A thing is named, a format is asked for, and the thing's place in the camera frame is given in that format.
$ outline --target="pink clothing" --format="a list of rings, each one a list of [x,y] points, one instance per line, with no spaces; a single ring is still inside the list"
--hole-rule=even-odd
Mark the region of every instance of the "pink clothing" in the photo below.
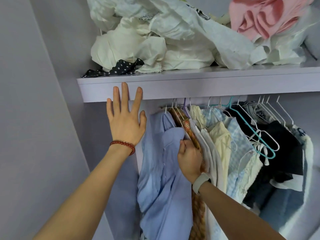
[[[250,40],[285,31],[304,14],[313,0],[232,0],[231,28]]]

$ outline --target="right hand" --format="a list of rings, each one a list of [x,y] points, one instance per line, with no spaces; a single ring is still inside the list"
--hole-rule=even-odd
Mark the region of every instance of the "right hand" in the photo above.
[[[200,166],[202,163],[202,155],[201,152],[195,148],[192,141],[180,141],[178,163],[183,175],[193,184],[201,174]]]

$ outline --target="light blue shirt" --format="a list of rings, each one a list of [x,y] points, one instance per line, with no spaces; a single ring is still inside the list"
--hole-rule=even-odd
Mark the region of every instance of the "light blue shirt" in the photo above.
[[[137,200],[143,214],[140,226],[148,240],[189,239],[191,183],[177,159],[184,135],[170,113],[153,114],[147,122]]]

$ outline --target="black polka dot scarf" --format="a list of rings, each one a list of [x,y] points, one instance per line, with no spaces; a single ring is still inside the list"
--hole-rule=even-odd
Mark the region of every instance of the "black polka dot scarf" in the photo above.
[[[117,75],[130,75],[134,74],[136,66],[144,65],[143,60],[137,59],[134,63],[127,62],[125,60],[118,60],[115,67],[109,72],[104,71],[102,68],[98,70],[87,70],[87,72],[81,76],[82,78],[93,78],[99,76],[117,76]]]

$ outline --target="left hand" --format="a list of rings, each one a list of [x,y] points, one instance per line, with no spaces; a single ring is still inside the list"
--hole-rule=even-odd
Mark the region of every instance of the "left hand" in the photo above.
[[[134,98],[133,106],[129,111],[129,91],[128,85],[123,82],[122,99],[120,109],[120,92],[118,87],[113,88],[113,111],[112,101],[110,98],[106,101],[106,113],[108,115],[112,139],[125,141],[136,146],[146,131],[147,117],[142,110],[140,113],[140,123],[138,120],[138,112],[142,100],[142,88],[138,87]]]

